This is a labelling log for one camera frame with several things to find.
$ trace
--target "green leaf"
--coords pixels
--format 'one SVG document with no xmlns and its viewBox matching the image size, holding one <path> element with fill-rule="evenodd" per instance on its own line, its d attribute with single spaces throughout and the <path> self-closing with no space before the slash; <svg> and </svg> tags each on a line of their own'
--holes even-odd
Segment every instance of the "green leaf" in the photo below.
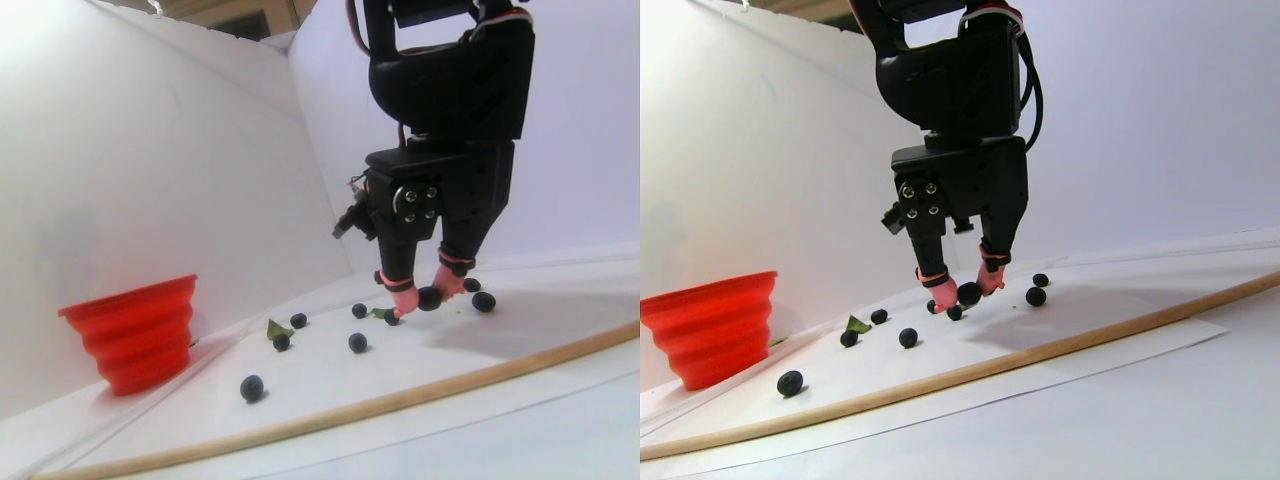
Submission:
<svg viewBox="0 0 1280 480">
<path fill-rule="evenodd" d="M 872 326 L 864 324 L 861 320 L 858 320 L 856 316 L 850 315 L 849 316 L 849 325 L 845 325 L 845 330 L 854 330 L 854 332 L 858 332 L 859 335 L 861 335 L 864 333 L 870 332 Z"/>
<path fill-rule="evenodd" d="M 275 320 L 266 319 L 266 339 L 275 339 L 275 335 L 284 334 L 285 337 L 293 337 L 293 329 L 287 329 L 275 323 Z"/>
</svg>

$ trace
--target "ceiling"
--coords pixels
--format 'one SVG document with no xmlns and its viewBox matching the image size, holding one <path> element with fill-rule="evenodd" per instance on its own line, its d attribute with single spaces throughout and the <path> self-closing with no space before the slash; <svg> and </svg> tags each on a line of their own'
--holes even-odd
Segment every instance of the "ceiling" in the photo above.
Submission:
<svg viewBox="0 0 1280 480">
<path fill-rule="evenodd" d="M 849 0 L 749 0 L 751 6 L 860 32 Z"/>
<path fill-rule="evenodd" d="M 147 0 L 105 0 L 155 13 Z M 262 40 L 302 26 L 316 0 L 159 0 L 161 14 L 238 37 Z"/>
</svg>

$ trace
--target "white paper sheet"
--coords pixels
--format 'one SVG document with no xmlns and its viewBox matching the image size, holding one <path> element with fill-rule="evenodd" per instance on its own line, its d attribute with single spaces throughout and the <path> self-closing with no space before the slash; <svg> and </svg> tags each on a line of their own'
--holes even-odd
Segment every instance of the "white paper sheet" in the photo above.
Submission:
<svg viewBox="0 0 1280 480">
<path fill-rule="evenodd" d="M 641 440 L 654 444 L 828 404 L 932 374 L 1024 349 L 1156 310 L 1128 296 L 1092 288 L 1066 271 L 1046 271 L 1053 280 L 1048 303 L 1032 308 L 1023 300 L 1028 276 L 1009 278 L 1009 289 L 984 298 L 960 321 L 928 315 L 918 294 L 886 302 L 890 321 L 844 348 L 840 333 L 814 342 L 780 364 L 765 369 L 732 392 L 668 424 Z M 911 326 L 922 343 L 911 349 L 897 344 L 897 333 Z M 1198 320 L 1187 320 L 1084 352 L 983 379 L 902 403 L 863 412 L 805 429 L 742 442 L 684 456 L 641 463 L 641 477 L 689 475 L 822 448 L 874 435 L 984 403 L 1047 388 L 1115 369 L 1226 332 Z M 805 376 L 808 389 L 792 398 L 776 390 L 777 378 L 788 370 Z"/>
</svg>

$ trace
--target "blueberry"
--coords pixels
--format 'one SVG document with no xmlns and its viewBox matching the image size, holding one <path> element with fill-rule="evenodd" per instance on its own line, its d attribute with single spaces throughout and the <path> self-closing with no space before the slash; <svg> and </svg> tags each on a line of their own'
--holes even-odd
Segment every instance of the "blueberry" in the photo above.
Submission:
<svg viewBox="0 0 1280 480">
<path fill-rule="evenodd" d="M 246 376 L 241 381 L 241 397 L 244 397 L 246 402 L 253 403 L 262 398 L 262 379 L 257 375 Z"/>
<path fill-rule="evenodd" d="M 1027 303 L 1030 303 L 1033 307 L 1044 305 L 1046 300 L 1048 300 L 1048 294 L 1044 293 L 1043 288 L 1032 287 L 1027 289 Z"/>
<path fill-rule="evenodd" d="M 353 333 L 347 338 L 347 347 L 351 347 L 352 352 L 364 353 L 365 348 L 369 348 L 369 340 L 365 339 L 365 334 Z"/>
<path fill-rule="evenodd" d="M 782 397 L 792 397 L 800 393 L 801 387 L 804 387 L 804 375 L 800 375 L 799 371 L 791 370 L 778 378 L 778 393 Z"/>
<path fill-rule="evenodd" d="M 276 352 L 287 351 L 289 349 L 289 335 L 279 333 L 271 338 L 271 344 L 275 346 Z"/>
<path fill-rule="evenodd" d="M 840 334 L 840 344 L 845 348 L 852 347 L 855 343 L 858 343 L 858 330 L 845 330 Z"/>
<path fill-rule="evenodd" d="M 897 343 L 900 343 L 902 348 L 911 348 L 915 347 L 915 342 L 919 340 L 919 338 L 920 335 L 915 333 L 915 329 L 902 329 L 902 332 L 897 334 Z"/>
<path fill-rule="evenodd" d="M 440 307 L 444 296 L 435 287 L 422 287 L 417 289 L 417 307 L 422 311 L 431 311 Z"/>
<path fill-rule="evenodd" d="M 471 297 L 471 306 L 483 312 L 493 311 L 493 307 L 498 305 L 498 300 L 493 297 L 489 292 L 480 292 Z"/>
<path fill-rule="evenodd" d="M 982 300 L 982 287 L 978 287 L 977 283 L 969 282 L 956 289 L 956 297 L 959 297 L 960 305 L 966 307 L 973 306 Z"/>
</svg>

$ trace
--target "white table surface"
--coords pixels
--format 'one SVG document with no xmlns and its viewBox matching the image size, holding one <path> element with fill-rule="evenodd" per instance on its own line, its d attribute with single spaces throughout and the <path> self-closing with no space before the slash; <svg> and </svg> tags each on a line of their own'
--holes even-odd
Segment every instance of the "white table surface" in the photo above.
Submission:
<svg viewBox="0 0 1280 480">
<path fill-rule="evenodd" d="M 323 311 L 332 306 L 343 306 L 343 308 L 346 308 L 346 306 L 349 306 L 355 301 L 365 301 L 366 303 L 370 303 L 369 300 L 372 300 L 370 305 L 374 306 L 389 303 L 389 300 L 384 298 L 387 297 L 387 293 L 381 289 L 381 287 L 374 285 L 369 276 L 370 275 L 367 274 L 353 275 L 300 298 L 274 306 L 262 315 L 256 315 L 253 319 L 248 320 L 252 323 L 251 325 L 256 328 L 250 337 L 253 342 L 256 342 L 256 337 L 261 334 L 261 332 L 257 332 L 261 330 L 260 326 L 262 326 L 257 319 L 259 316 L 287 319 L 288 315 L 294 311 Z M 593 291 L 598 291 L 604 294 L 602 298 L 607 300 L 608 305 L 617 303 L 621 306 L 622 303 L 618 303 L 617 298 L 613 297 L 623 294 L 636 296 L 634 292 L 637 292 L 636 283 L 639 280 L 639 261 L 632 257 L 611 259 L 596 262 L 562 262 L 561 265 L 549 265 L 543 268 L 525 266 L 488 273 L 480 273 L 477 270 L 477 276 L 483 282 L 489 279 L 489 282 L 485 283 L 486 285 L 497 284 L 499 287 L 499 291 L 495 292 L 499 302 L 504 298 L 500 293 L 503 292 L 502 285 L 534 285 L 534 288 L 539 292 L 566 292 L 573 294 L 582 293 L 582 288 L 585 288 L 584 285 L 594 285 Z M 468 301 L 468 298 L 461 300 L 461 302 L 466 301 Z M 447 306 L 462 308 L 462 305 L 456 305 L 461 302 L 451 301 Z M 639 297 L 634 300 L 634 303 L 639 305 Z M 622 319 L 635 314 L 626 314 L 620 310 L 618 312 L 611 315 Z M 430 323 L 430 320 L 434 319 L 434 315 L 419 316 L 420 317 L 416 317 L 417 323 Z M 589 333 L 594 333 L 594 330 L 584 333 L 571 329 L 573 325 L 581 325 L 582 321 L 590 323 L 590 320 L 591 319 L 557 321 L 553 323 L 554 325 L 543 324 L 543 328 L 540 329 L 529 328 L 521 329 L 521 332 L 526 332 L 529 335 L 536 337 L 527 338 L 526 343 L 527 340 L 536 340 L 538 343 L 562 344 L 576 340 Z M 617 319 L 611 317 L 608 323 L 586 326 L 591 329 L 607 329 L 611 328 L 616 320 Z M 376 326 L 379 321 L 380 320 L 376 319 L 371 320 L 371 325 L 369 325 L 369 328 Z M 407 326 L 397 326 L 396 329 L 410 329 L 415 324 L 410 324 Z M 234 337 L 233 330 L 236 329 L 237 326 L 232 326 L 215 335 L 204 338 L 202 342 L 196 346 L 196 349 L 193 349 L 193 365 L 196 365 L 202 356 L 202 349 L 209 349 L 219 343 L 227 343 L 228 339 Z M 460 330 L 458 335 L 457 342 L 461 342 L 460 346 L 468 346 L 468 348 L 477 352 L 492 351 L 497 353 L 503 348 L 511 347 L 504 343 L 511 342 L 511 338 L 497 335 L 492 332 L 486 332 L 485 329 L 479 329 L 477 332 Z M 266 344 L 265 340 L 259 343 L 262 343 L 264 346 Z M 639 372 L 635 360 L 631 358 L 634 355 L 618 355 L 618 352 L 634 351 L 635 347 L 630 346 L 632 343 L 635 342 L 594 353 L 576 361 L 593 362 L 590 370 L 594 371 L 594 374 L 591 375 L 593 378 L 600 378 L 602 380 L 598 383 L 584 381 L 582 388 L 571 390 L 566 396 L 553 397 L 545 401 L 530 399 L 524 407 L 513 411 L 508 410 L 504 413 L 484 417 L 477 421 L 470 421 L 456 428 L 439 431 L 433 430 L 434 433 L 426 435 L 408 436 L 390 445 L 384 444 L 385 447 L 358 451 L 340 458 L 325 458 L 325 461 L 321 461 L 314 467 L 301 466 L 288 471 L 274 470 L 271 474 L 266 474 L 268 477 L 274 477 L 271 475 L 280 475 L 280 477 L 344 479 L 419 479 L 442 476 L 451 479 L 634 479 L 636 476 L 636 451 L 639 448 L 636 440 L 636 417 L 639 416 L 636 392 L 639 392 Z M 228 352 L 236 353 L 236 348 L 228 349 Z M 201 371 L 188 369 L 188 374 L 197 375 L 197 378 L 200 375 L 214 375 L 219 374 L 219 369 L 225 370 L 224 364 L 233 364 L 224 361 L 224 357 L 214 360 L 215 361 L 211 362 L 207 369 Z M 571 364 L 552 367 L 548 371 L 563 372 L 564 375 L 575 375 L 575 371 L 581 371 L 581 367 L 575 370 Z M 175 387 L 178 392 L 182 392 L 183 388 L 191 387 L 192 384 L 195 383 L 177 383 L 172 387 Z M 110 422 L 113 417 L 125 412 L 129 407 L 146 403 L 146 397 L 148 394 L 143 393 L 129 397 L 111 397 L 102 393 L 105 389 L 105 383 L 90 385 L 77 393 L 59 398 L 15 417 L 5 419 L 0 422 L 0 476 L 12 475 L 22 467 L 37 461 L 41 456 L 56 452 L 59 447 L 64 447 L 69 442 L 83 436 L 95 426 Z M 474 404 L 474 402 L 489 402 L 485 398 L 476 397 L 490 394 L 489 392 L 498 392 L 498 394 L 503 394 L 500 393 L 503 392 L 500 388 L 486 388 L 458 397 L 465 401 L 433 402 L 390 415 L 404 419 L 403 416 L 406 415 L 419 415 L 420 412 L 424 412 L 424 408 L 434 408 L 435 415 L 440 415 L 440 408 L 470 408 L 468 404 Z M 160 401 L 161 406 L 164 402 L 173 401 L 174 398 L 180 398 L 180 396 L 172 394 L 166 397 Z M 517 402 L 508 401 L 506 403 L 520 403 L 518 398 L 516 401 Z M 323 436 L 329 439 L 329 442 L 335 443 L 343 443 L 344 439 L 349 442 L 351 439 L 346 438 L 342 434 L 342 430 L 343 429 L 340 428 L 324 430 L 308 434 L 307 436 Z M 115 444 L 115 439 L 108 440 L 105 445 L 113 444 Z M 296 445 L 291 447 L 291 442 L 284 440 L 280 443 L 256 447 L 251 451 L 257 451 L 255 453 L 265 452 L 264 454 L 289 456 L 292 452 L 291 448 L 296 448 Z M 573 452 L 582 452 L 584 456 L 577 456 Z M 58 467 L 59 465 L 68 463 L 74 457 L 77 456 L 61 456 L 50 465 Z M 73 465 L 83 466 L 83 462 Z M 225 465 L 219 470 L 202 470 L 197 466 L 198 462 L 188 466 L 152 471 L 143 474 L 142 476 L 184 479 L 252 476 L 228 476 L 224 474 L 229 471 L 225 468 Z M 47 467 L 41 468 L 41 471 L 47 471 Z"/>
<path fill-rule="evenodd" d="M 1277 239 L 1271 229 L 1180 242 L 1134 255 L 1225 252 L 1071 271 L 1164 307 L 1280 269 Z M 1280 477 L 1280 291 L 1197 317 L 1230 332 L 942 419 L 685 479 Z"/>
<path fill-rule="evenodd" d="M 639 390 L 636 372 L 463 429 L 261 479 L 635 479 Z"/>
</svg>

